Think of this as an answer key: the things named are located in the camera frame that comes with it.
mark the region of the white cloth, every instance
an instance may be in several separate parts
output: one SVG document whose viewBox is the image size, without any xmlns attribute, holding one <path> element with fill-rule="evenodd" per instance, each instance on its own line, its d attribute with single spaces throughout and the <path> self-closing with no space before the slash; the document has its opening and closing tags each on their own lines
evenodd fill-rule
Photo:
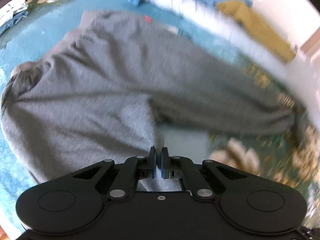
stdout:
<svg viewBox="0 0 320 240">
<path fill-rule="evenodd" d="M 26 0 L 12 0 L 0 8 L 0 26 L 4 25 L 12 17 L 28 8 Z"/>
<path fill-rule="evenodd" d="M 183 16 L 208 32 L 228 40 L 285 85 L 292 95 L 304 104 L 311 121 L 320 131 L 320 78 L 303 52 L 298 51 L 295 59 L 284 65 L 264 46 L 253 40 L 233 19 L 196 0 L 145 1 Z"/>
</svg>

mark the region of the white wall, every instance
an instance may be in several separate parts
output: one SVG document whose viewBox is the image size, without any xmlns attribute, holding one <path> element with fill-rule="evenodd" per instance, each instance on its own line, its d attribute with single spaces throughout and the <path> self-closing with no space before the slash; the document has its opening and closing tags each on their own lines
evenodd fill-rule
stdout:
<svg viewBox="0 0 320 240">
<path fill-rule="evenodd" d="M 298 47 L 320 26 L 320 14 L 309 0 L 253 0 L 253 8 L 284 39 Z"/>
</svg>

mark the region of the gray fabric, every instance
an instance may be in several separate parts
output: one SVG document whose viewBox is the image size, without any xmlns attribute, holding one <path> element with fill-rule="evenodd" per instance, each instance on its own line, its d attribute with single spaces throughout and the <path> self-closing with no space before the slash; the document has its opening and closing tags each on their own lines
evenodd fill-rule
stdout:
<svg viewBox="0 0 320 240">
<path fill-rule="evenodd" d="M 128 12 L 85 12 L 77 29 L 27 64 L 2 94 L 1 124 L 38 182 L 160 148 L 156 122 L 254 135 L 294 122 L 291 109 L 241 71 Z"/>
</svg>

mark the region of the tan fabric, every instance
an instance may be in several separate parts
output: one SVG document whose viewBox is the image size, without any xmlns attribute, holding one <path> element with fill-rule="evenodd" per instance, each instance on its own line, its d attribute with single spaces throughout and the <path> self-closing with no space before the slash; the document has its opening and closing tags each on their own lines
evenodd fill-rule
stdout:
<svg viewBox="0 0 320 240">
<path fill-rule="evenodd" d="M 217 9 L 224 15 L 231 16 L 242 24 L 246 31 L 284 62 L 294 59 L 295 52 L 267 23 L 267 21 L 240 0 L 228 0 L 217 4 Z"/>
</svg>

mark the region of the red tag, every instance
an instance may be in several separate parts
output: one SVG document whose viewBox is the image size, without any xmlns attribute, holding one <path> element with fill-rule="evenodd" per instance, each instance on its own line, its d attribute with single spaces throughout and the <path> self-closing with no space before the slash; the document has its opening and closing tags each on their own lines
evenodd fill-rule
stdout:
<svg viewBox="0 0 320 240">
<path fill-rule="evenodd" d="M 144 20 L 145 20 L 147 23 L 152 23 L 152 18 L 149 17 L 149 16 L 147 16 L 147 15 L 144 16 Z"/>
</svg>

